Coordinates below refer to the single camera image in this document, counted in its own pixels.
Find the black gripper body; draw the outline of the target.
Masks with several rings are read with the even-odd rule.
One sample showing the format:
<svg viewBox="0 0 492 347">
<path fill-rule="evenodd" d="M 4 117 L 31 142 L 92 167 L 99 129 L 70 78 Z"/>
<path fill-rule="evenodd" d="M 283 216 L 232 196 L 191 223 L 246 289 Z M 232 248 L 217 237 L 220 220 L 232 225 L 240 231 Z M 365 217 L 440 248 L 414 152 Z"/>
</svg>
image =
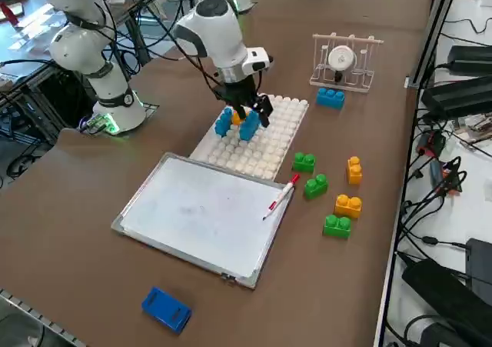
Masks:
<svg viewBox="0 0 492 347">
<path fill-rule="evenodd" d="M 218 99 L 230 106 L 241 105 L 251 108 L 258 100 L 258 91 L 253 75 L 249 75 L 239 82 L 216 85 L 213 87 L 213 91 Z"/>
</svg>

